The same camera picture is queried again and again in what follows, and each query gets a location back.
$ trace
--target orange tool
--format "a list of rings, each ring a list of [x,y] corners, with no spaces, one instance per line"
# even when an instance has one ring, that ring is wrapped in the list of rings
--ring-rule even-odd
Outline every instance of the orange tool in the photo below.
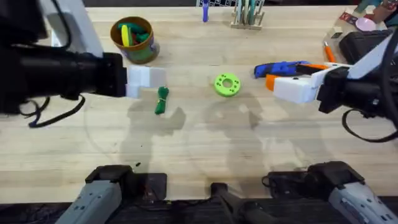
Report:
[[[325,41],[325,52],[326,55],[328,56],[329,62],[336,62],[335,56],[333,55],[333,52],[331,51],[331,48],[329,47],[328,43]]]

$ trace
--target cup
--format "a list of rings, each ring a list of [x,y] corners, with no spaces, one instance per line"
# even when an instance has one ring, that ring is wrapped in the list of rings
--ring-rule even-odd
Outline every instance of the cup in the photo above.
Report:
[[[145,31],[149,34],[148,39],[134,46],[123,46],[121,31],[118,29],[118,25],[119,23],[125,22],[132,22],[144,28]],[[111,28],[111,38],[114,44],[118,47],[118,49],[120,49],[122,54],[132,63],[148,63],[155,59],[156,56],[158,56],[159,54],[160,47],[158,44],[155,43],[154,31],[152,30],[152,26],[144,18],[131,16],[118,20],[117,22],[115,22],[115,24],[113,24]]]

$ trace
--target blue marker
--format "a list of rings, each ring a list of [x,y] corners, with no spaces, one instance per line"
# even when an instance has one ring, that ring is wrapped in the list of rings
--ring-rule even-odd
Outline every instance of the blue marker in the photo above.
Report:
[[[203,22],[209,21],[209,0],[203,0]]]

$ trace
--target green knot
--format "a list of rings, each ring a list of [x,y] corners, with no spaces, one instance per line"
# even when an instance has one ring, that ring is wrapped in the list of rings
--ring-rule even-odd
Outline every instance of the green knot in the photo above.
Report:
[[[157,94],[158,94],[159,100],[157,101],[155,114],[159,115],[159,114],[164,113],[166,110],[166,99],[167,99],[167,96],[169,95],[169,89],[165,86],[161,86],[157,90]]]

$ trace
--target gray robot arm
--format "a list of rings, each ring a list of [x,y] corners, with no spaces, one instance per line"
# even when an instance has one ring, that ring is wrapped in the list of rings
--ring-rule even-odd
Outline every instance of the gray robot arm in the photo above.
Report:
[[[329,202],[353,224],[398,223],[398,218],[373,191],[359,182],[335,188]]]
[[[86,184],[56,224],[102,224],[120,206],[119,183],[96,180]]]

